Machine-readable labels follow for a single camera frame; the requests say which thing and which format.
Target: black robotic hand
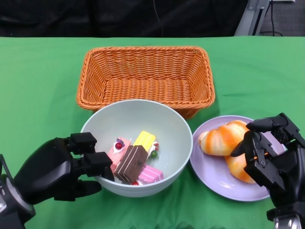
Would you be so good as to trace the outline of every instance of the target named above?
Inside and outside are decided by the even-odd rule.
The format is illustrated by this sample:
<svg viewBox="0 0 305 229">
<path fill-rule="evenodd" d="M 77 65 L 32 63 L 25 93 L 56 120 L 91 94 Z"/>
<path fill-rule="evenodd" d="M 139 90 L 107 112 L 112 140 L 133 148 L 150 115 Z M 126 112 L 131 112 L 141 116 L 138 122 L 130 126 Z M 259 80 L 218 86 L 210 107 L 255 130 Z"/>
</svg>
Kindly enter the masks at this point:
<svg viewBox="0 0 305 229">
<path fill-rule="evenodd" d="M 26 160 L 14 179 L 0 155 L 0 228 L 24 228 L 35 216 L 33 205 L 46 199 L 74 201 L 102 189 L 97 181 L 79 180 L 81 175 L 114 181 L 112 161 L 105 152 L 95 152 L 96 142 L 91 133 L 50 140 Z"/>
<path fill-rule="evenodd" d="M 244 170 L 260 186 L 265 186 L 275 206 L 267 212 L 276 229 L 305 228 L 305 140 L 296 125 L 284 114 L 258 119 L 231 153 L 245 153 Z M 277 155 L 262 133 L 271 134 L 287 150 Z"/>
</svg>

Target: lavender plate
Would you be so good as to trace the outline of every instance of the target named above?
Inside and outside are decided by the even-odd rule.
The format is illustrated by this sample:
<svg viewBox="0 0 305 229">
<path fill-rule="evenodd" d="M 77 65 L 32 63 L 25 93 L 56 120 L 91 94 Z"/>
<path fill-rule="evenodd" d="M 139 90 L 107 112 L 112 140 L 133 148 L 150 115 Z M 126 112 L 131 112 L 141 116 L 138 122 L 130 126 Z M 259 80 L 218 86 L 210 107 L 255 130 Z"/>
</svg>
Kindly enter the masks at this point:
<svg viewBox="0 0 305 229">
<path fill-rule="evenodd" d="M 246 123 L 252 121 L 252 119 L 242 116 L 227 115 L 210 119 L 197 128 L 193 134 L 193 151 L 190 158 L 192 167 L 205 185 L 223 197 L 238 201 L 265 199 L 269 197 L 265 187 L 260 187 L 257 184 L 247 184 L 233 177 L 224 157 L 204 154 L 199 147 L 198 136 L 202 132 L 215 129 L 234 120 L 241 120 Z M 265 133 L 264 135 L 272 143 L 272 148 L 276 153 L 279 154 L 285 150 L 271 133 Z"/>
</svg>

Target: croissant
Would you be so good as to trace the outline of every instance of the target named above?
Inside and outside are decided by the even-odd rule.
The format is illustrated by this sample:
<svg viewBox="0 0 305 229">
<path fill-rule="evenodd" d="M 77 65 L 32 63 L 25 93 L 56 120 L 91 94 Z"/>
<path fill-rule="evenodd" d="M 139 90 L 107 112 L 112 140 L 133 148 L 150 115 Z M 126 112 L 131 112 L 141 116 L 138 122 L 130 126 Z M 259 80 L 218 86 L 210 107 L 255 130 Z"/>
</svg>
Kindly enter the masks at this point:
<svg viewBox="0 0 305 229">
<path fill-rule="evenodd" d="M 244 167 L 246 166 L 244 154 L 238 157 L 225 156 L 224 158 L 230 169 L 230 173 L 234 177 L 249 184 L 255 183 L 255 181 L 244 171 Z"/>
<path fill-rule="evenodd" d="M 243 121 L 232 121 L 219 128 L 199 135 L 198 141 L 201 150 L 210 155 L 228 156 L 233 149 L 244 139 L 248 131 Z"/>
</svg>

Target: green table surface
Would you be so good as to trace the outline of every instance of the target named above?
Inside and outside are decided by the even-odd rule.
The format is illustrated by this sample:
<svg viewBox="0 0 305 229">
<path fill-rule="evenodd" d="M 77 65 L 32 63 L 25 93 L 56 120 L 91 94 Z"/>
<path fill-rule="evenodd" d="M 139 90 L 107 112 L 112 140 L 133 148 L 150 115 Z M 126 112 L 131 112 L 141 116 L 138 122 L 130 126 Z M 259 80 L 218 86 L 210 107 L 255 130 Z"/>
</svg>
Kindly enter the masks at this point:
<svg viewBox="0 0 305 229">
<path fill-rule="evenodd" d="M 209 54 L 215 103 L 188 123 L 219 115 L 285 112 L 305 131 L 305 38 L 0 38 L 0 153 L 13 174 L 45 141 L 79 132 L 90 111 L 75 102 L 85 53 L 94 47 L 196 45 Z M 28 229 L 271 229 L 271 200 L 237 202 L 207 188 L 190 164 L 164 191 L 126 198 L 105 189 L 75 202 L 35 206 Z"/>
</svg>

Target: wicker basket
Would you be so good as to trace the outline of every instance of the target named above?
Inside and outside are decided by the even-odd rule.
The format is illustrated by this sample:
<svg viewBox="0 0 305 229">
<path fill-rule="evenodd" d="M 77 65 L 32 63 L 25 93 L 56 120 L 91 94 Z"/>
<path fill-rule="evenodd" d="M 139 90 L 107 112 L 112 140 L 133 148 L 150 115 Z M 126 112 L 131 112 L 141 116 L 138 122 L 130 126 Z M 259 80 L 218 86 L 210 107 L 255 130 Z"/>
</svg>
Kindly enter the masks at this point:
<svg viewBox="0 0 305 229">
<path fill-rule="evenodd" d="M 126 99 L 158 101 L 185 119 L 215 100 L 209 58 L 199 47 L 107 47 L 90 50 L 77 92 L 97 111 Z"/>
</svg>

